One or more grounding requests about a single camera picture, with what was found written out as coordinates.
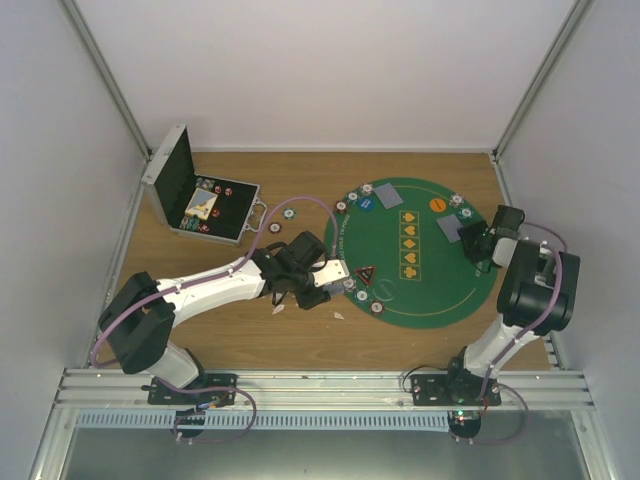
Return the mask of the blue playing card deck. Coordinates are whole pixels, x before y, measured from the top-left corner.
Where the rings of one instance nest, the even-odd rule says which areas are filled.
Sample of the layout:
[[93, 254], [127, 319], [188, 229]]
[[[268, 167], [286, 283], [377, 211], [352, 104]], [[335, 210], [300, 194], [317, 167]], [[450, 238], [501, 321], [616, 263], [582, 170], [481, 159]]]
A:
[[341, 295], [345, 292], [345, 288], [342, 283], [332, 283], [325, 286], [324, 290], [331, 296]]

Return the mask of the card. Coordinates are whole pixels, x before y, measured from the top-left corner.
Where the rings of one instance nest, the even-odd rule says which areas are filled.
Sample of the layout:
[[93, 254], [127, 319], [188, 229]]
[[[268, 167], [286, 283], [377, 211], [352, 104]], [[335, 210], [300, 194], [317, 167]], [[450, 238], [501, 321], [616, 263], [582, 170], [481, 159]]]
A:
[[392, 209], [403, 203], [402, 197], [391, 183], [376, 186], [374, 192], [385, 209]]
[[450, 243], [460, 240], [459, 230], [463, 225], [455, 214], [439, 217], [436, 219], [436, 223]]

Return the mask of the orange big blind button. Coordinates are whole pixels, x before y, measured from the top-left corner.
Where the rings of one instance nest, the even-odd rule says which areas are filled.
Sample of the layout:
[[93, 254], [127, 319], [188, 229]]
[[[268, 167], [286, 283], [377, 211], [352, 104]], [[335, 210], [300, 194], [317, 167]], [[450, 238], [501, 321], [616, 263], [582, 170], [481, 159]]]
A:
[[442, 198], [433, 198], [429, 206], [433, 212], [443, 213], [447, 209], [447, 202]]

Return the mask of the red triangle dealer button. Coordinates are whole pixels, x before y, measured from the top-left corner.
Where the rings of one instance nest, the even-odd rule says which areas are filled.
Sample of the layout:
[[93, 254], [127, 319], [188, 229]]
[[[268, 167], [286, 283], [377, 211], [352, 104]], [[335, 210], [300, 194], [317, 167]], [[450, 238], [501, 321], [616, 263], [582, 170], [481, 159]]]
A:
[[374, 265], [360, 267], [355, 269], [354, 273], [367, 287], [370, 287], [375, 278], [376, 267]]

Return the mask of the hundred chips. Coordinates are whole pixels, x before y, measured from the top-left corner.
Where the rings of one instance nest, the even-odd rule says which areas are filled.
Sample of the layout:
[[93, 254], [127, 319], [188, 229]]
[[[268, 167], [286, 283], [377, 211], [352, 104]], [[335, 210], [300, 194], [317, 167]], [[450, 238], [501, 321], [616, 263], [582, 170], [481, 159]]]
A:
[[337, 214], [346, 214], [348, 211], [348, 204], [345, 201], [337, 201], [334, 205], [334, 211]]
[[373, 315], [379, 315], [384, 311], [384, 304], [380, 301], [373, 301], [369, 305], [369, 310]]

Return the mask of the clear round button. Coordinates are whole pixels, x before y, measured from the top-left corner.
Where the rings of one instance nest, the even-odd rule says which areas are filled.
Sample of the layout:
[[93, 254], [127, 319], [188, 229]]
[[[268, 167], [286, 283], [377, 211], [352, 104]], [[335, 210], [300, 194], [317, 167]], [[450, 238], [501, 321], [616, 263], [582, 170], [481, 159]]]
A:
[[375, 281], [372, 291], [382, 302], [390, 302], [397, 296], [397, 287], [392, 280], [381, 278]]

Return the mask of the green fifty chip stack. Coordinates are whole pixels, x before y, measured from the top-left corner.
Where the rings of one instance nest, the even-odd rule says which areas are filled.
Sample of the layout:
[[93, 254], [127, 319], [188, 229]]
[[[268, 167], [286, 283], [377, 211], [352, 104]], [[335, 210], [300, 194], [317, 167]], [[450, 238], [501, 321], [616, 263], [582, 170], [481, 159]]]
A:
[[287, 220], [292, 220], [296, 216], [296, 211], [293, 208], [287, 208], [283, 211], [283, 217]]

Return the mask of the blue small blind button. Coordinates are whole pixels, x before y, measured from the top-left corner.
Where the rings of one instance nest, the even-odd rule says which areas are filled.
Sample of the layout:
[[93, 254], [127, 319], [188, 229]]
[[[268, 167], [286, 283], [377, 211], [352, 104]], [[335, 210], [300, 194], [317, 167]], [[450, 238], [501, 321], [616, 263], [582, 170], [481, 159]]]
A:
[[369, 212], [375, 208], [375, 201], [369, 196], [362, 197], [357, 201], [357, 206], [360, 210]]

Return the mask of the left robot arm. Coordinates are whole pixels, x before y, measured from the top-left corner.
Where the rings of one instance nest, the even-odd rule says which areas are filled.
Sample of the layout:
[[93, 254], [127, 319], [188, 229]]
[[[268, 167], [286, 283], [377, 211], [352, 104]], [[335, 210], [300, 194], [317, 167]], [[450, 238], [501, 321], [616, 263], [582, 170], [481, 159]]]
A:
[[124, 373], [149, 373], [171, 385], [181, 402], [193, 404], [210, 382], [195, 355], [171, 342], [177, 326], [218, 307], [263, 297], [278, 303], [291, 294], [299, 308], [310, 310], [328, 302], [330, 286], [348, 275], [346, 264], [309, 231], [186, 277], [155, 280], [140, 272], [101, 314], [95, 346], [109, 346]]

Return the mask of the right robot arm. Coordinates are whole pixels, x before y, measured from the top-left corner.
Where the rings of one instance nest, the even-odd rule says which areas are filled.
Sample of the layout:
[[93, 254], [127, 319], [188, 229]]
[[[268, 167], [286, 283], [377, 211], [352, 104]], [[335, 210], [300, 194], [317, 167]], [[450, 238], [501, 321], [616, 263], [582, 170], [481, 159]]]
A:
[[443, 393], [456, 405], [481, 401], [500, 370], [524, 346], [562, 331], [574, 313], [581, 259], [521, 236], [525, 213], [500, 205], [493, 221], [459, 229], [467, 259], [505, 270], [497, 317], [448, 365]]

